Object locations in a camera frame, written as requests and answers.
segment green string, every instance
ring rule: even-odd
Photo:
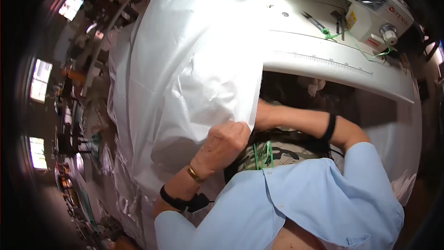
[[[263,165],[267,163],[268,157],[270,157],[271,167],[274,168],[273,148],[271,147],[271,141],[267,141],[262,151],[258,152],[256,143],[253,143],[254,162],[256,163],[256,170],[261,170]]]
[[[267,151],[271,158],[271,168],[274,168],[274,160],[273,160],[273,147],[271,147],[271,141],[267,141]]]
[[[330,39],[336,38],[337,36],[341,35],[341,33],[331,35],[330,29],[328,29],[328,28],[322,28],[321,32],[325,35],[325,40],[330,40]]]
[[[393,48],[392,48],[391,46],[389,46],[389,45],[386,44],[386,46],[388,47],[388,51],[387,51],[387,52],[382,52],[382,53],[376,54],[376,55],[374,55],[374,56],[372,56],[372,57],[367,57],[366,54],[368,54],[368,53],[365,53],[365,52],[364,52],[364,51],[358,46],[358,44],[357,44],[356,41],[355,41],[355,38],[352,36],[352,34],[350,34],[350,32],[349,32],[348,30],[346,30],[346,32],[352,37],[352,39],[353,39],[353,43],[355,44],[356,48],[359,49],[359,51],[362,53],[362,55],[363,55],[367,60],[369,60],[369,61],[371,61],[371,62],[375,62],[374,60],[372,60],[373,58],[376,58],[376,57],[378,57],[378,56],[384,56],[384,55],[387,55],[387,54],[389,54],[389,53],[393,50]]]
[[[258,152],[256,150],[256,143],[253,143],[253,152],[254,152],[254,163],[256,164],[256,170],[259,170]]]
[[[358,44],[356,43],[356,41],[355,41],[355,38],[352,36],[352,34],[350,34],[350,32],[348,31],[348,30],[345,30],[351,37],[352,37],[352,39],[353,39],[353,43],[355,44],[355,46],[356,46],[356,48],[362,53],[362,55],[367,59],[367,60],[369,60],[369,61],[371,61],[371,62],[375,62],[374,60],[372,60],[373,58],[376,58],[376,57],[378,57],[378,56],[384,56],[384,55],[387,55],[387,54],[389,54],[392,50],[393,50],[393,48],[391,47],[391,46],[389,46],[389,45],[387,45],[386,44],[386,46],[388,47],[388,51],[387,52],[382,52],[382,53],[379,53],[379,54],[376,54],[376,55],[374,55],[374,56],[372,56],[372,57],[368,57],[366,54],[368,54],[368,53],[365,53],[359,46],[358,46]],[[321,29],[321,32],[325,35],[325,40],[330,40],[330,39],[333,39],[333,38],[336,38],[337,36],[339,36],[339,35],[341,35],[341,33],[338,33],[338,34],[336,34],[336,35],[331,35],[330,34],[330,30],[328,29],[328,28],[322,28]]]

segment warning label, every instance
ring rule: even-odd
[[[348,18],[347,18],[347,26],[348,26],[348,30],[352,30],[352,27],[353,27],[353,25],[355,25],[355,22],[356,22],[355,12],[352,11],[352,12],[348,15]]]
[[[367,41],[365,41],[365,43],[368,44],[368,45],[371,45],[374,48],[377,48],[377,47],[379,47],[381,45],[380,42],[376,41],[373,38],[368,38]]]

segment machine brand logo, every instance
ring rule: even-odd
[[[395,16],[400,22],[402,22],[404,25],[407,25],[407,24],[408,24],[407,20],[405,20],[405,19],[401,16],[401,14],[399,14],[399,13],[396,11],[395,6],[390,5],[390,6],[388,7],[388,11],[389,11],[392,15],[394,15],[394,16]]]

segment fabric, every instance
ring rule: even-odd
[[[376,148],[361,142],[347,151],[344,175],[328,158],[242,171],[197,228],[174,211],[154,225],[160,250],[271,249],[286,218],[326,249],[391,249],[404,211]]]

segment black strap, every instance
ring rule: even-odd
[[[187,207],[188,212],[195,212],[208,206],[208,203],[210,202],[210,200],[203,193],[199,195],[196,194],[190,201],[184,201],[179,198],[173,199],[165,191],[165,186],[162,186],[160,189],[160,197],[162,197],[162,199],[170,206],[180,210],[181,212],[185,211]]]
[[[330,113],[329,126],[327,127],[327,130],[325,131],[324,135],[319,140],[328,143],[333,136],[333,131],[335,126],[336,126],[336,116]]]

